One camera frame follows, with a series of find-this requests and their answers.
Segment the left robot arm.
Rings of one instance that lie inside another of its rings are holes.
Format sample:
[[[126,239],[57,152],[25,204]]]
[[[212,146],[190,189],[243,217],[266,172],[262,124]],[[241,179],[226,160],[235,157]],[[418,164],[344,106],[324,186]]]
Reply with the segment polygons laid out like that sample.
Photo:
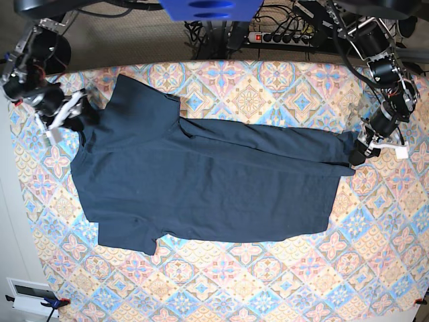
[[[410,73],[396,52],[395,40],[385,20],[406,19],[420,6],[401,1],[329,1],[327,11],[335,25],[332,39],[346,67],[371,90],[379,89],[383,101],[377,111],[362,120],[354,150],[349,156],[353,166],[378,157],[381,149],[391,148],[398,158],[407,158],[408,145],[402,136],[394,142],[392,134],[410,121],[420,94]],[[369,67],[370,77],[357,72],[344,53],[339,40],[350,43]]]

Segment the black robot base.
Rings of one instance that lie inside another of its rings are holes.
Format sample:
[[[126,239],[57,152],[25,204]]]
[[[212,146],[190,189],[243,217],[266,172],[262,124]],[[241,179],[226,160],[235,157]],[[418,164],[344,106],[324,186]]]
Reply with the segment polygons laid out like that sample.
[[[13,9],[24,18],[44,19],[99,2],[100,0],[14,0]]]
[[[403,20],[428,13],[428,1],[420,0],[343,0],[334,3],[344,10],[369,17]]]

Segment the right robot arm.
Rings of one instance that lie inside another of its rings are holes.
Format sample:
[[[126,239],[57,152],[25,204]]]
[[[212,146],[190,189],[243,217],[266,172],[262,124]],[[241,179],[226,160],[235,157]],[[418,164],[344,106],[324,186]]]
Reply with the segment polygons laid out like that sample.
[[[66,95],[58,81],[46,80],[51,74],[63,75],[71,59],[70,44],[56,29],[59,25],[49,19],[26,23],[5,59],[1,90],[12,103],[32,107],[44,131],[65,127],[81,132],[86,124],[96,125],[100,119],[86,89]]]

